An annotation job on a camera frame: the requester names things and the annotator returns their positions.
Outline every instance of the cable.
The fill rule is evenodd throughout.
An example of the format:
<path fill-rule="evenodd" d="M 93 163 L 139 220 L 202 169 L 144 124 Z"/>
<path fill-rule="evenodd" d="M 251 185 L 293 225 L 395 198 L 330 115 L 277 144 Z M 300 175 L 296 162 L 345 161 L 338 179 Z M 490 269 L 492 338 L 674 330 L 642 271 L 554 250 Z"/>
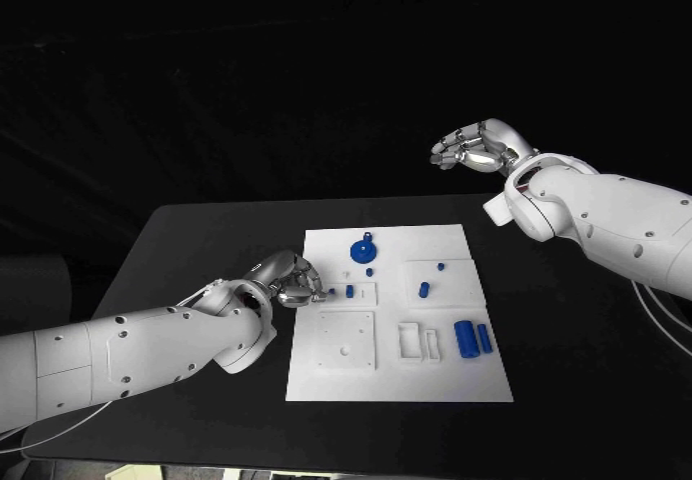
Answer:
<path fill-rule="evenodd" d="M 642 297 L 642 294 L 639 293 L 639 288 L 637 288 L 637 284 L 635 283 L 635 280 L 630 280 L 632 281 L 632 286 L 635 287 L 635 293 L 637 294 L 637 297 L 639 297 L 639 301 L 642 302 L 642 306 L 645 307 L 645 310 L 646 310 L 646 313 L 649 314 L 649 317 L 650 319 L 653 320 L 653 323 L 656 324 L 656 326 L 659 327 L 661 331 L 666 334 L 666 337 L 674 341 L 674 343 L 678 345 L 678 347 L 681 348 L 681 350 L 692 357 L 692 352 L 685 348 L 685 346 L 682 345 L 682 343 L 675 339 L 675 337 L 671 335 L 671 333 L 668 332 L 668 330 L 663 328 L 663 325 L 659 323 L 659 321 L 656 320 L 656 317 L 653 316 L 653 313 L 652 311 L 649 310 L 649 307 L 645 303 L 645 299 Z"/>
<path fill-rule="evenodd" d="M 0 442 L 6 439 L 10 438 L 18 432 L 20 432 L 29 425 L 25 425 L 23 427 L 16 428 L 15 430 L 10 430 L 2 437 L 0 437 Z"/>
<path fill-rule="evenodd" d="M 678 317 L 671 313 L 671 311 L 669 311 L 668 308 L 665 307 L 662 301 L 659 300 L 659 297 L 655 295 L 653 290 L 652 290 L 652 288 L 649 287 L 649 285 L 645 285 L 645 288 L 646 288 L 646 291 L 649 292 L 649 295 L 650 295 L 652 298 L 653 298 L 653 301 L 656 302 L 656 305 L 658 305 L 659 308 L 663 310 L 663 312 L 666 313 L 666 315 L 671 317 L 671 320 L 672 320 L 689 333 L 692 333 L 692 327 L 691 327 L 682 320 L 679 320 Z"/>
<path fill-rule="evenodd" d="M 80 425 L 82 425 L 84 423 L 87 423 L 104 410 L 104 408 L 113 403 L 108 402 L 80 423 L 77 423 L 75 425 L 72 425 L 67 430 L 64 430 L 58 435 L 54 435 L 51 438 L 46 438 L 45 440 L 42 440 L 41 442 L 36 442 L 33 445 L 28 445 L 26 447 L 19 447 L 19 448 L 10 448 L 10 450 L 0 450 L 0 455 L 5 454 L 5 453 L 13 453 L 13 452 L 20 452 L 22 450 L 26 450 L 28 448 L 33 448 L 33 447 L 38 447 L 39 445 L 42 445 L 43 443 L 49 442 L 51 440 L 55 440 L 58 437 L 61 437 L 62 435 L 65 435 L 68 432 L 71 432 Z"/>

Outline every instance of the blue object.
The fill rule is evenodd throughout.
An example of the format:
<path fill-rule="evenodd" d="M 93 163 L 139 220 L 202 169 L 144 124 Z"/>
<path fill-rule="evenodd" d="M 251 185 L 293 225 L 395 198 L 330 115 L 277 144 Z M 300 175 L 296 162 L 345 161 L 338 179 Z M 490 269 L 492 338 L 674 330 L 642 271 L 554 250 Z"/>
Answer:
<path fill-rule="evenodd" d="M 421 289 L 418 290 L 418 296 L 421 298 L 428 298 L 428 292 L 430 292 L 430 283 L 423 282 L 421 283 Z"/>
<path fill-rule="evenodd" d="M 463 358 L 476 358 L 480 355 L 479 342 L 476 341 L 476 333 L 473 331 L 473 323 L 462 320 L 454 324 L 454 332 L 457 333 L 459 353 Z"/>
<path fill-rule="evenodd" d="M 372 233 L 365 232 L 364 239 L 351 246 L 351 258 L 358 263 L 371 263 L 378 256 L 378 249 L 372 243 Z"/>
<path fill-rule="evenodd" d="M 485 323 L 479 325 L 479 337 L 483 353 L 493 353 L 493 346 L 490 345 L 490 337 L 488 336 L 488 327 Z"/>

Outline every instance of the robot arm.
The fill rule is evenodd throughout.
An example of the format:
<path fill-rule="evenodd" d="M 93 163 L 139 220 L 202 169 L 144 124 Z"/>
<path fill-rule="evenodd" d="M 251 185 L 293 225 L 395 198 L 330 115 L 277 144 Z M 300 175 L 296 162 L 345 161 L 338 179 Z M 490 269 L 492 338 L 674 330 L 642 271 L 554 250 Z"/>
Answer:
<path fill-rule="evenodd" d="M 485 205 L 501 226 L 544 242 L 574 240 L 594 262 L 632 280 L 692 300 L 692 197 L 581 160 L 541 153 L 501 120 L 473 124 L 433 147 L 431 163 L 501 172 L 505 190 Z"/>
<path fill-rule="evenodd" d="M 0 432 L 178 382 L 212 360 L 244 370 L 277 335 L 273 297 L 289 307 L 326 299 L 317 272 L 290 251 L 175 307 L 0 337 Z"/>

